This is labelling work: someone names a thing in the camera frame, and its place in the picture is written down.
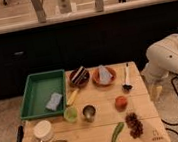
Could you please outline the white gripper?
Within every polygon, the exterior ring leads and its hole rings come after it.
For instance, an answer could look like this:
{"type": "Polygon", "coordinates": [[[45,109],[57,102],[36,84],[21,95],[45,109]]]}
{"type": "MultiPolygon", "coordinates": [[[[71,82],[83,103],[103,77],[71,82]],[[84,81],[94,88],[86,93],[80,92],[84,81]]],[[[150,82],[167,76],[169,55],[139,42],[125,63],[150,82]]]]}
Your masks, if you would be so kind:
{"type": "Polygon", "coordinates": [[[154,86],[166,76],[166,71],[158,66],[155,66],[153,63],[146,63],[144,69],[141,71],[141,75],[147,88],[152,89],[152,100],[154,102],[157,101],[161,95],[162,86],[154,86]]]}

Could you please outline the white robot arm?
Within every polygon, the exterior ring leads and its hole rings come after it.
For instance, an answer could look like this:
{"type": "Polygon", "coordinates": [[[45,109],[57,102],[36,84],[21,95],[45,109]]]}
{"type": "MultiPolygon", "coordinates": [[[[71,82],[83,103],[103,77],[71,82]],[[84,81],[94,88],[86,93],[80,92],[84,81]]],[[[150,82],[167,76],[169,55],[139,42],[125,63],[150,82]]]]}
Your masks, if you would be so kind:
{"type": "Polygon", "coordinates": [[[178,33],[170,34],[162,40],[151,44],[146,50],[148,62],[141,71],[153,102],[162,92],[159,82],[169,73],[178,75],[178,33]]]}

